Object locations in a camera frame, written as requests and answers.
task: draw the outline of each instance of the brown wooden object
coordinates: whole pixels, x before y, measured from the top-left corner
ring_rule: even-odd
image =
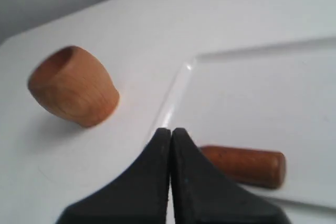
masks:
[[[200,149],[219,170],[237,182],[267,188],[278,188],[284,182],[286,158],[281,152],[222,146]]]
[[[104,66],[76,46],[44,60],[29,77],[28,89],[47,111],[84,127],[105,120],[119,101]]]

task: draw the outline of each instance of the white plastic tray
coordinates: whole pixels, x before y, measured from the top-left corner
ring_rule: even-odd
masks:
[[[279,190],[247,187],[293,223],[336,223],[336,39],[197,56],[185,63],[156,127],[197,145],[282,151]]]

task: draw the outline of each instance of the hollow wooden piece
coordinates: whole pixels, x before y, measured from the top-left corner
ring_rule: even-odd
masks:
[[[237,182],[278,188],[286,176],[286,158],[281,152],[203,146],[202,153]]]
[[[76,46],[44,60],[29,77],[28,89],[47,111],[83,127],[104,121],[119,101],[104,66]]]

